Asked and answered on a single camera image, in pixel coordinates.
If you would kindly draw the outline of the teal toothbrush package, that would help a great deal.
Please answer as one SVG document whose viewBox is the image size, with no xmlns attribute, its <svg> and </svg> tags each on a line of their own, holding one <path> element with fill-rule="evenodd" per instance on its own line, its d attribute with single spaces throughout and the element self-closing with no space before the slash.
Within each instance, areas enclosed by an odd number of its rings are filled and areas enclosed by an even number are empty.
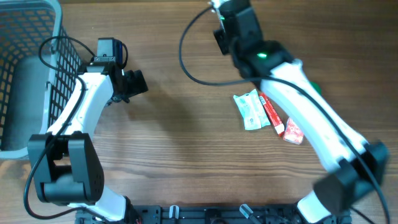
<svg viewBox="0 0 398 224">
<path fill-rule="evenodd" d="M 243 117 L 245 130 L 261 129 L 271 124 L 256 89 L 241 96 L 234 95 L 233 100 Z"/>
</svg>

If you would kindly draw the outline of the red white toothpaste box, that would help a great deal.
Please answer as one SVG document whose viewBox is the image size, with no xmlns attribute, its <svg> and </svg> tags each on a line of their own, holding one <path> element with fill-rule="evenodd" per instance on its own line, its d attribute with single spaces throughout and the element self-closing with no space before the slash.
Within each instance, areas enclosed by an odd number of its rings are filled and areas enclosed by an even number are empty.
<svg viewBox="0 0 398 224">
<path fill-rule="evenodd" d="M 263 92 L 260 92 L 259 99 L 277 135 L 279 137 L 282 137 L 285 131 L 285 126 L 281 118 L 277 114 L 276 110 L 274 109 L 268 97 Z"/>
</svg>

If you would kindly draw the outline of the green lid white jar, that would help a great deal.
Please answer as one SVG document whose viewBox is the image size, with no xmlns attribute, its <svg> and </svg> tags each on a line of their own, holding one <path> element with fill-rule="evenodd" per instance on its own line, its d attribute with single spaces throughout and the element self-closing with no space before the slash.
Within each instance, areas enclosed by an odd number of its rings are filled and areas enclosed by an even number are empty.
<svg viewBox="0 0 398 224">
<path fill-rule="evenodd" d="M 312 87 L 317 91 L 317 93 L 318 93 L 319 95 L 322 94 L 322 90 L 321 90 L 320 86 L 319 86 L 317 83 L 315 83 L 315 82 L 310 82 L 310 84 L 311 84 Z"/>
</svg>

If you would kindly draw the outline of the red white Kleenex tissue pack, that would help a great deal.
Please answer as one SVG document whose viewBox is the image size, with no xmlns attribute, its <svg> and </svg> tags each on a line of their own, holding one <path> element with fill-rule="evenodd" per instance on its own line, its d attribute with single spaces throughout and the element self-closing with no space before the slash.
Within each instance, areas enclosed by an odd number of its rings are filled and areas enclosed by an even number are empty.
<svg viewBox="0 0 398 224">
<path fill-rule="evenodd" d="M 292 118 L 288 118 L 283 135 L 283 140 L 299 145 L 303 142 L 303 139 L 304 134 L 302 130 L 297 126 Z"/>
</svg>

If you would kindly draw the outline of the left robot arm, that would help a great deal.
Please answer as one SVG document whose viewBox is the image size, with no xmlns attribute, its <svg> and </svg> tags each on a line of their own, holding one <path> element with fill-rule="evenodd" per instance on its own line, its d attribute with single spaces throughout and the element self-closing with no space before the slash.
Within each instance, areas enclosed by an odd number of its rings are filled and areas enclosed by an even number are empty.
<svg viewBox="0 0 398 224">
<path fill-rule="evenodd" d="M 31 171 L 23 194 L 26 212 L 51 220 L 81 211 L 101 223 L 142 223 L 131 201 L 104 184 L 104 172 L 91 140 L 102 110 L 111 103 L 130 102 L 148 90 L 140 70 L 125 71 L 126 44 L 113 37 L 100 38 L 97 52 L 72 73 L 70 99 L 45 134 L 28 142 Z"/>
</svg>

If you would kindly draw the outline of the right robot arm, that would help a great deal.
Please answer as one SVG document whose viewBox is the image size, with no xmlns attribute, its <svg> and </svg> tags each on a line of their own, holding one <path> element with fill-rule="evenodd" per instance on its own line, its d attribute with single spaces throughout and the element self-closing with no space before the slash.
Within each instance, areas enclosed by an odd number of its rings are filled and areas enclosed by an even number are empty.
<svg viewBox="0 0 398 224">
<path fill-rule="evenodd" d="M 265 40 L 249 1 L 215 1 L 222 36 L 220 49 L 230 54 L 245 80 L 278 104 L 302 130 L 327 175 L 297 203 L 308 223 L 340 215 L 370 192 L 379 192 L 389 151 L 369 143 L 348 126 L 314 89 L 302 68 L 279 42 Z"/>
</svg>

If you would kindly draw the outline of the grey plastic shopping basket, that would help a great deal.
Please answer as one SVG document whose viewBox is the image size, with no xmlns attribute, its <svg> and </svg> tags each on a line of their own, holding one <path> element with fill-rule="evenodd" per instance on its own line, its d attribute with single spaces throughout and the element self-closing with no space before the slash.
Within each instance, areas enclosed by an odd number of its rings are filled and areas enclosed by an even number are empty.
<svg viewBox="0 0 398 224">
<path fill-rule="evenodd" d="M 58 1 L 1 1 L 1 159 L 26 160 L 27 143 L 57 120 L 82 59 Z"/>
</svg>

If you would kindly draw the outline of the black mounting rail base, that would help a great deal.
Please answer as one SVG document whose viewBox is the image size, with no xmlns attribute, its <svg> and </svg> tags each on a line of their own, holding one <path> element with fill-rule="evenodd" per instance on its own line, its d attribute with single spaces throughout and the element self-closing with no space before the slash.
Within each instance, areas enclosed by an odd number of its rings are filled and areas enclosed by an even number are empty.
<svg viewBox="0 0 398 224">
<path fill-rule="evenodd" d="M 211 223 L 306 223 L 299 214 L 296 205 L 270 204 L 265 206 L 250 206 L 251 214 L 244 215 L 239 207 L 170 207 L 136 206 L 139 215 L 134 223 L 142 224 L 211 224 Z"/>
</svg>

